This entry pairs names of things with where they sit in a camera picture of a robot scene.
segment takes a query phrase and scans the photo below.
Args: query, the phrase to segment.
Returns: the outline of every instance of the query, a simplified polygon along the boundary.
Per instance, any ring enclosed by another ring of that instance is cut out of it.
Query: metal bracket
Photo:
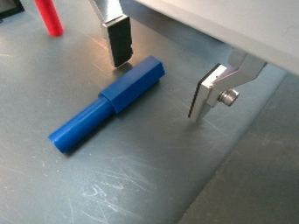
[[[232,88],[252,81],[267,64],[239,49],[232,50],[228,63],[228,67],[216,65],[197,84],[188,114],[193,122],[208,113],[217,102],[227,106],[234,104],[239,93]]]
[[[24,11],[20,0],[0,0],[0,20]]]
[[[133,54],[129,17],[117,0],[89,0],[89,3],[100,20],[112,66],[119,67]]]

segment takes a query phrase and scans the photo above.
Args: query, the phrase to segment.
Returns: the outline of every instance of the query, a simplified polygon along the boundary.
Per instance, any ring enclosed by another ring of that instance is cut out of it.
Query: gray table surface
[[[288,74],[180,224],[299,223],[298,86]]]
[[[132,1],[135,54],[115,69],[89,1],[55,1],[51,38],[33,1],[0,24],[0,223],[175,223],[263,108],[286,72],[267,66],[195,125],[196,82],[230,46]],[[63,155],[48,135],[148,55],[165,76]]]

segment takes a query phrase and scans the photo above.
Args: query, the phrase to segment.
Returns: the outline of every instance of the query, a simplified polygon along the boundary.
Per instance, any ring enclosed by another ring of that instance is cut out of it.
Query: scratched surface
[[[268,66],[193,125],[196,82],[230,47],[140,4],[133,58],[115,69],[88,1],[56,1],[64,36],[51,38],[33,1],[0,24],[0,223],[175,223],[276,90],[286,72]],[[148,55],[167,75],[71,155],[48,135]]]

